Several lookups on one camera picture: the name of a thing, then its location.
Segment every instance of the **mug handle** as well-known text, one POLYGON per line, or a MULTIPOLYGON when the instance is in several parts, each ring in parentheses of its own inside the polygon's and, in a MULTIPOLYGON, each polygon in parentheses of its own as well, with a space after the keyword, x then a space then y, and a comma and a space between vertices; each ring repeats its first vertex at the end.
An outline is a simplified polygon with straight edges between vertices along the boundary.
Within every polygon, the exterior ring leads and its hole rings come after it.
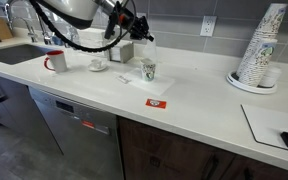
POLYGON ((44 60, 44 67, 45 67, 46 69, 48 69, 48 70, 55 71, 55 69, 51 69, 51 68, 49 68, 49 67, 47 66, 47 61, 48 61, 48 60, 50 60, 49 57, 47 57, 47 58, 44 60))

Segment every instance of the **dark wood cabinet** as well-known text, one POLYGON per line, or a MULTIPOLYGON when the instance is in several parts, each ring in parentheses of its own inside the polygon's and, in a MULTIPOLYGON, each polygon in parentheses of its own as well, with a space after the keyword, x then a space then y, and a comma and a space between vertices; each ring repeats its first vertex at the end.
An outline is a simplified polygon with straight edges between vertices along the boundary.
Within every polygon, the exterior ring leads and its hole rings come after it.
POLYGON ((288 180, 288 171, 119 118, 126 180, 288 180))
POLYGON ((127 180, 215 180, 234 154, 119 118, 127 180))
POLYGON ((236 156, 222 180, 288 180, 288 171, 250 158, 236 156))

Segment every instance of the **robotic arm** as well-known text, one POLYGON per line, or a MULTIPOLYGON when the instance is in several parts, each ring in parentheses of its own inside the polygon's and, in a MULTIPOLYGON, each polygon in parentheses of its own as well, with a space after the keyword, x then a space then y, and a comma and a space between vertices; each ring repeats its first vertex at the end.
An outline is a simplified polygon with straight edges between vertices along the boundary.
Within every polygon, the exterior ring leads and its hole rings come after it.
POLYGON ((43 5, 56 15, 63 18, 69 24, 78 29, 86 29, 91 27, 93 18, 99 7, 109 16, 109 24, 105 32, 105 38, 109 39, 113 34, 115 25, 120 25, 122 29, 126 29, 131 34, 131 39, 148 39, 153 41, 154 38, 149 34, 149 26, 146 18, 136 17, 125 5, 122 6, 118 1, 115 3, 112 0, 29 0, 36 10, 37 14, 42 17, 43 21, 48 25, 56 36, 61 38, 70 46, 86 52, 101 52, 114 47, 125 35, 120 35, 113 43, 103 48, 86 48, 77 45, 66 39, 56 27, 48 20, 38 4, 43 5))

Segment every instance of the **stack of paper cups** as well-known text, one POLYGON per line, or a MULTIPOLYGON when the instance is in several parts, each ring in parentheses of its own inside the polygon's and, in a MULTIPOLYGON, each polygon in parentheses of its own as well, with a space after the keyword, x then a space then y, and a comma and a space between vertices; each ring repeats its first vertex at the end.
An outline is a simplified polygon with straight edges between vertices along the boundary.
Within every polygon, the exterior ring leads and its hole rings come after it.
POLYGON ((277 44, 276 39, 260 39, 255 52, 247 62, 240 66, 239 81, 257 87, 268 68, 269 61, 277 44))
POLYGON ((287 4, 273 3, 270 5, 265 16, 255 30, 253 38, 246 49, 243 60, 236 72, 237 76, 240 77, 247 64, 254 60, 253 58, 256 56, 255 53, 257 52, 257 47, 261 39, 276 38, 286 12, 286 8, 287 4))
POLYGON ((287 4, 271 4, 256 30, 259 32, 278 33, 286 8, 287 4))

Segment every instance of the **sink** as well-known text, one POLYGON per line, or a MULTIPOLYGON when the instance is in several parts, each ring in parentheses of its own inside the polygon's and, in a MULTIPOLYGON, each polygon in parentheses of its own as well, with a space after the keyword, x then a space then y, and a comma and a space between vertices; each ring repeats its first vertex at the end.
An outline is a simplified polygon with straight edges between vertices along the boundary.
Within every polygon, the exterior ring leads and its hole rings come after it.
POLYGON ((19 46, 0 49, 0 62, 5 64, 18 64, 34 58, 44 56, 53 49, 23 44, 19 46))

